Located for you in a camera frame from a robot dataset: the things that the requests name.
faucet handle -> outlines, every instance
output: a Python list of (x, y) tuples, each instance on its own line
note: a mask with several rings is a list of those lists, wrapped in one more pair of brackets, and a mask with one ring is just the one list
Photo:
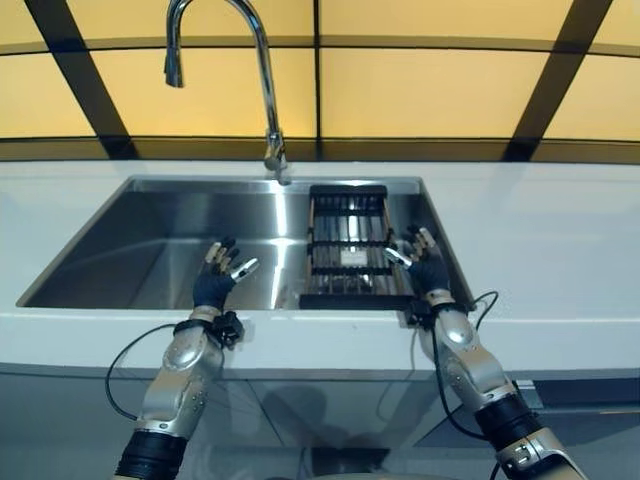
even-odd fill
[(264, 154), (264, 165), (267, 170), (278, 174), (287, 168), (287, 159), (284, 151), (284, 138), (282, 131), (267, 131), (267, 151)]

black cable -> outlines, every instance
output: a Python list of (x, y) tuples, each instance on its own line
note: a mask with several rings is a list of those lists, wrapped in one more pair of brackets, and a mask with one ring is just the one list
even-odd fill
[(151, 335), (152, 333), (157, 332), (158, 330), (162, 330), (164, 328), (173, 328), (175, 326), (176, 325), (174, 323), (168, 323), (168, 324), (165, 324), (165, 325), (160, 325), (159, 327), (152, 328), (151, 330), (149, 330), (149, 331), (143, 333), (142, 335), (140, 335), (139, 337), (137, 337), (135, 340), (133, 340), (131, 343), (129, 343), (129, 345), (124, 347), (122, 350), (120, 350), (120, 353), (118, 353), (118, 355), (116, 355), (116, 358), (113, 359), (113, 362), (111, 362), (111, 365), (109, 366), (109, 370), (107, 370), (107, 374), (104, 377), (104, 391), (107, 394), (107, 400), (109, 400), (109, 404), (116, 411), (116, 413), (119, 413), (120, 415), (122, 415), (125, 418), (128, 418), (129, 420), (136, 421), (138, 419), (138, 417), (136, 417), (134, 414), (129, 413), (126, 410), (124, 410), (122, 407), (120, 407), (120, 405), (118, 405), (116, 403), (115, 399), (113, 398), (113, 395), (111, 394), (111, 373), (113, 372), (113, 369), (115, 368), (115, 366), (118, 363), (118, 361), (136, 343), (138, 343), (140, 340), (142, 340), (147, 335)]
[(493, 466), (493, 470), (491, 470), (491, 476), (489, 477), (489, 480), (496, 480), (496, 478), (498, 477), (499, 471), (500, 471), (500, 464), (496, 462), (496, 464)]
[(489, 292), (486, 292), (486, 293), (483, 293), (482, 295), (480, 295), (471, 304), (472, 306), (475, 306), (475, 305), (478, 304), (478, 302), (480, 302), (481, 300), (484, 300), (485, 298), (487, 298), (490, 295), (493, 295), (493, 300), (491, 300), (491, 302), (489, 302), (489, 305), (487, 305), (487, 307), (484, 309), (484, 311), (480, 315), (480, 318), (478, 318), (478, 321), (476, 322), (476, 330), (478, 330), (480, 328), (480, 324), (482, 323), (482, 320), (484, 320), (484, 317), (487, 316), (487, 314), (491, 311), (493, 306), (496, 304), (496, 302), (498, 301), (498, 298), (500, 298), (500, 294), (496, 290), (491, 290)]
[[(418, 337), (418, 329), (414, 329), (413, 334), (411, 335), (411, 346), (409, 347), (409, 359), (411, 361), (411, 371), (407, 374), (407, 376), (401, 380), (401, 382), (406, 382), (409, 380), (409, 378), (411, 378), (411, 375), (413, 375), (416, 371), (416, 359), (415, 359), (415, 349), (416, 349), (416, 338)], [(384, 388), (384, 390), (382, 391), (382, 393), (380, 394), (380, 398), (378, 399), (378, 403), (376, 404), (376, 417), (378, 417), (378, 420), (380, 420), (381, 422), (389, 422), (389, 418), (384, 418), (382, 416), (382, 402), (384, 401), (385, 397), (389, 394), (389, 390), (391, 390), (391, 387), (393, 386), (395, 382), (389, 382), (387, 383), (387, 386)]]
[(309, 479), (312, 476), (311, 473), (309, 472), (309, 469), (304, 463), (304, 454), (306, 451), (307, 451), (307, 447), (302, 447), (300, 449), (300, 457), (298, 458), (298, 471), (296, 472), (296, 480), (301, 480), (300, 472), (304, 472), (305, 479)]
[(436, 378), (438, 379), (438, 392), (440, 393), (440, 401), (442, 402), (442, 408), (447, 414), (447, 419), (449, 420), (451, 425), (459, 432), (464, 433), (471, 438), (476, 438), (478, 440), (487, 440), (487, 437), (485, 437), (484, 435), (472, 432), (471, 430), (467, 430), (462, 425), (460, 425), (455, 418), (453, 418), (453, 414), (451, 413), (451, 410), (449, 410), (449, 404), (447, 403), (447, 398), (444, 394), (444, 381), (442, 380), (442, 371), (440, 369), (440, 355), (438, 354), (438, 342), (436, 341), (435, 332), (431, 332), (431, 340), (433, 343), (433, 363), (436, 367)]

faucet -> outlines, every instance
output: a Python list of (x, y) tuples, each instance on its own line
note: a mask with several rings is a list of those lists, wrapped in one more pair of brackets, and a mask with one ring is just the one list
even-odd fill
[[(278, 124), (278, 112), (276, 110), (276, 94), (271, 74), (271, 59), (269, 57), (269, 44), (267, 34), (255, 8), (248, 0), (227, 0), (244, 17), (253, 32), (258, 53), (258, 65), (262, 80), (262, 95), (267, 112), (267, 151), (264, 156), (264, 165), (268, 170), (275, 172), (275, 177), (281, 185), (286, 182), (283, 170), (287, 168), (287, 160), (284, 152), (284, 138)], [(182, 88), (182, 64), (180, 61), (180, 22), (182, 14), (191, 0), (170, 0), (167, 9), (167, 55), (164, 63), (166, 82), (173, 87)]]

white countertop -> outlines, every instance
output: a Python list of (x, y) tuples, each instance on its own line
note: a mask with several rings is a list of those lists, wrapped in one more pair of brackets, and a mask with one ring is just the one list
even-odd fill
[[(132, 338), (186, 311), (16, 307), (130, 175), (263, 176), (261, 162), (0, 163), (0, 371), (102, 371)], [(518, 378), (640, 374), (640, 167), (293, 164), (294, 176), (420, 176), (474, 296), (501, 298), (483, 343)], [(394, 312), (238, 312), (227, 356), (243, 378), (404, 378), (411, 331)], [(155, 368), (160, 332), (127, 359)], [(287, 339), (285, 346), (282, 339)], [(416, 367), (432, 370), (416, 352)]]

sink basin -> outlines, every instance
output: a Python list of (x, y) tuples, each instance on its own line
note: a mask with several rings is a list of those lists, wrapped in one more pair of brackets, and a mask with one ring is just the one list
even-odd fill
[(470, 296), (419, 178), (262, 179), (132, 177), (111, 196), (18, 301), (24, 307), (191, 309), (191, 288), (216, 240), (237, 239), (260, 268), (226, 308), (297, 309), (307, 268), (312, 185), (384, 185), (391, 226), (425, 225), (447, 260), (456, 299)]

